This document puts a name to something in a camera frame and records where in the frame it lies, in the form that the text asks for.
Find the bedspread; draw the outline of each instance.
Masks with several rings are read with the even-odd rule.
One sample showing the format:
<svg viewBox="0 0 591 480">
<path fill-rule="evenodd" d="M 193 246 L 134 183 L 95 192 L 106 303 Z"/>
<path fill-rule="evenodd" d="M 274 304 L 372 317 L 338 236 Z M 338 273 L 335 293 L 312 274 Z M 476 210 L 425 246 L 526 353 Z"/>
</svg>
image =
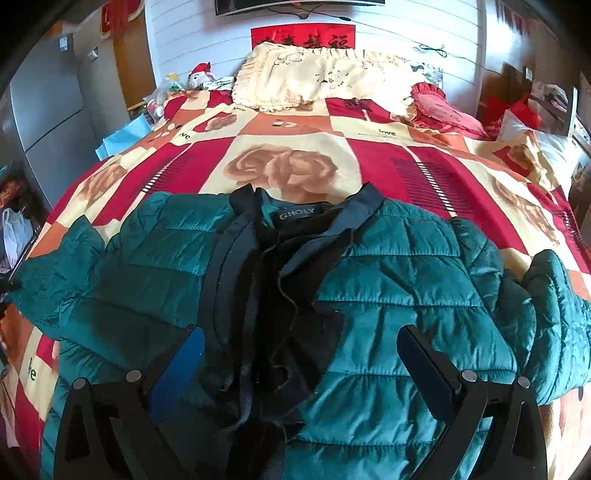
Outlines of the bedspread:
<svg viewBox="0 0 591 480">
<path fill-rule="evenodd" d="M 553 249 L 569 272 L 573 290 L 591 299 L 589 250 L 556 173 L 532 135 L 511 143 L 482 142 L 396 119 L 371 100 L 330 98 L 266 113 L 234 104 L 225 92 L 173 94 L 154 132 L 97 163 L 70 186 L 31 255 L 57 248 L 81 215 L 108 241 L 154 192 L 227 193 L 252 183 L 291 202 L 336 203 L 370 181 L 387 197 L 445 218 L 472 220 L 517 276 L 536 253 Z M 2 411 L 37 469 L 59 370 L 59 345 L 13 307 L 2 320 L 2 333 L 12 364 L 0 395 Z M 569 457 L 556 453 L 562 437 L 556 428 L 567 423 L 560 421 L 570 418 L 576 423 L 573 415 L 581 415 L 579 405 L 569 410 L 571 397 L 562 409 L 559 399 L 543 415 L 555 478 L 560 472 L 569 475 L 591 445 L 591 436 L 581 433 L 580 456 L 576 449 Z M 569 411 L 575 413 L 569 417 Z M 557 464 L 567 460 L 566 467 Z"/>
</svg>

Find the cable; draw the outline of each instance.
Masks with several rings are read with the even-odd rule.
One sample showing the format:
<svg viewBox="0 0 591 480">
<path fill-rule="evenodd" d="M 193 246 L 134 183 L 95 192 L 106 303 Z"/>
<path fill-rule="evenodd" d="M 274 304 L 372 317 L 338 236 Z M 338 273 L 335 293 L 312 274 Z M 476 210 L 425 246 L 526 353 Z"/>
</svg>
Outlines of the cable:
<svg viewBox="0 0 591 480">
<path fill-rule="evenodd" d="M 376 28 L 377 30 L 381 30 L 381 31 L 383 31 L 383 32 L 391 33 L 392 35 L 396 35 L 396 36 L 398 36 L 398 37 L 401 37 L 401 38 L 404 38 L 404 39 L 406 39 L 406 40 L 409 40 L 409 41 L 411 41 L 411 42 L 413 42 L 413 43 L 416 43 L 416 44 L 418 45 L 418 48 L 420 48 L 421 50 L 425 50 L 425 51 L 436 51 L 436 52 L 437 52 L 437 53 L 438 53 L 438 54 L 439 54 L 439 55 L 440 55 L 442 58 L 444 58 L 444 59 L 445 59 L 445 58 L 447 58 L 447 57 L 454 57 L 454 58 L 456 58 L 456 59 L 467 60 L 467 61 L 469 61 L 470 63 L 473 63 L 474 65 L 477 65 L 477 66 L 479 66 L 479 67 L 483 68 L 483 69 L 484 69 L 484 70 L 486 70 L 487 72 L 491 72 L 491 73 L 494 73 L 495 75 L 502 76 L 502 74 L 500 74 L 499 72 L 496 72 L 496 71 L 494 71 L 494 70 L 491 70 L 491 69 L 487 69 L 487 68 L 486 68 L 486 67 L 485 67 L 485 66 L 484 66 L 482 63 L 479 63 L 479 62 L 477 62 L 477 61 L 471 60 L 471 59 L 469 59 L 468 57 L 462 57 L 461 55 L 455 55 L 455 54 L 453 54 L 453 53 L 449 53 L 448 51 L 444 50 L 444 48 L 445 48 L 445 45 L 441 45 L 441 47 L 440 47 L 440 48 L 431 47 L 431 46 L 429 46 L 429 45 L 427 45 L 427 44 L 424 44 L 423 42 L 419 42 L 419 41 L 417 41 L 417 40 L 413 40 L 412 38 L 406 37 L 406 36 L 404 36 L 404 35 L 401 35 L 400 33 L 396 33 L 396 32 L 393 32 L 393 31 L 391 31 L 391 30 L 386 30 L 385 28 L 382 28 L 382 27 L 376 27 L 376 26 L 374 26 L 374 25 L 369 25 L 369 24 L 367 24 L 367 23 L 363 23 L 363 22 L 360 22 L 360 21 L 358 21 L 358 20 L 353 20 L 353 19 L 351 19 L 351 18 L 349 18 L 349 17 L 341 17 L 340 15 L 330 15 L 330 14 L 325 14 L 324 12 L 316 12 L 316 11 L 315 11 L 315 10 L 316 10 L 316 8 L 318 8 L 318 7 L 323 7 L 323 6 L 324 6 L 324 4 L 318 4 L 318 5 L 316 5 L 316 6 L 315 6 L 315 7 L 314 7 L 312 10 L 307 10 L 307 9 L 305 9 L 305 8 L 298 7 L 298 6 L 296 6 L 296 5 L 293 5 L 293 6 L 294 6 L 295 8 L 297 8 L 297 9 L 299 9 L 299 10 L 303 10 L 304 12 L 308 12 L 308 14 L 306 15 L 306 17 L 305 17 L 305 18 L 303 18 L 302 20 L 305 20 L 306 18 L 308 18 L 308 17 L 310 16 L 310 14 L 311 14 L 311 13 L 314 13 L 314 14 L 316 14 L 316 15 L 324 15 L 325 17 L 338 18 L 339 20 L 342 20 L 342 21 L 344 21 L 344 22 L 351 22 L 351 23 L 358 24 L 358 25 L 364 25 L 365 27 L 369 27 L 369 28 Z"/>
<path fill-rule="evenodd" d="M 302 17 L 301 14 L 298 14 L 298 13 L 295 13 L 295 12 L 278 12 L 277 10 L 273 10 L 271 7 L 267 7 L 267 10 L 269 10 L 270 12 L 273 12 L 274 14 L 295 15 L 300 20 L 307 20 L 308 17 L 310 16 L 310 14 L 317 13 L 317 12 L 314 12 L 314 10 L 316 10 L 317 8 L 322 7 L 323 5 L 324 4 L 318 4 L 312 10 L 306 10 L 305 8 L 300 8 L 300 10 L 303 10 L 304 12 L 306 12 L 306 16 L 305 17 Z"/>
</svg>

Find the beige pillow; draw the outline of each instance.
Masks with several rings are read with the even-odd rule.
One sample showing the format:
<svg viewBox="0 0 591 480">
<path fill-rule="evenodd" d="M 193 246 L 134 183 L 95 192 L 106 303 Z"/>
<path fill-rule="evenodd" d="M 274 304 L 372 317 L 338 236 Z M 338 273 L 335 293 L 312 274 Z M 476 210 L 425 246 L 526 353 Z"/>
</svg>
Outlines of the beige pillow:
<svg viewBox="0 0 591 480">
<path fill-rule="evenodd" d="M 427 81 L 396 55 L 351 48 L 302 48 L 265 42 L 247 57 L 232 91 L 235 103 L 279 111 L 324 98 L 372 99 L 406 115 L 411 87 Z"/>
</svg>

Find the refrigerator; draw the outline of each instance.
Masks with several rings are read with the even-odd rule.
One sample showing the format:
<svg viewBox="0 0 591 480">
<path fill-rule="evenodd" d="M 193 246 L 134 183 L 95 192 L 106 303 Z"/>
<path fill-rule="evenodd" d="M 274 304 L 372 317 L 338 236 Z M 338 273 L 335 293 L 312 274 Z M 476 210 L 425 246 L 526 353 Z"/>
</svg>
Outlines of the refrigerator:
<svg viewBox="0 0 591 480">
<path fill-rule="evenodd" d="M 0 121 L 11 153 L 44 207 L 93 166 L 100 142 L 78 84 L 71 35 L 40 41 L 5 92 Z"/>
</svg>

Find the screw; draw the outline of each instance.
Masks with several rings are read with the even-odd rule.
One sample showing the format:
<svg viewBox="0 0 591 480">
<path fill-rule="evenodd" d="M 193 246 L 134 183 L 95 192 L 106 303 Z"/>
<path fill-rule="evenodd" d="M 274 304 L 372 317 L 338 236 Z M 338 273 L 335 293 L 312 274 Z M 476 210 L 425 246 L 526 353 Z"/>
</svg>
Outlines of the screw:
<svg viewBox="0 0 591 480">
<path fill-rule="evenodd" d="M 467 382 L 474 383 L 478 379 L 478 375 L 472 370 L 464 370 L 462 372 L 462 378 Z"/>
<path fill-rule="evenodd" d="M 525 378 L 525 377 L 519 377 L 517 379 L 517 383 L 519 384 L 520 387 L 523 387 L 523 388 L 529 388 L 530 387 L 530 381 L 527 380 L 527 378 Z"/>
<path fill-rule="evenodd" d="M 130 370 L 129 372 L 127 372 L 127 375 L 125 376 L 125 379 L 129 383 L 137 382 L 140 378 L 142 378 L 142 372 L 140 372 L 139 370 Z"/>
<path fill-rule="evenodd" d="M 86 386 L 86 379 L 85 378 L 76 378 L 74 380 L 74 383 L 72 384 L 72 387 L 74 387 L 74 390 L 80 390 L 81 388 L 84 388 Z"/>
</svg>

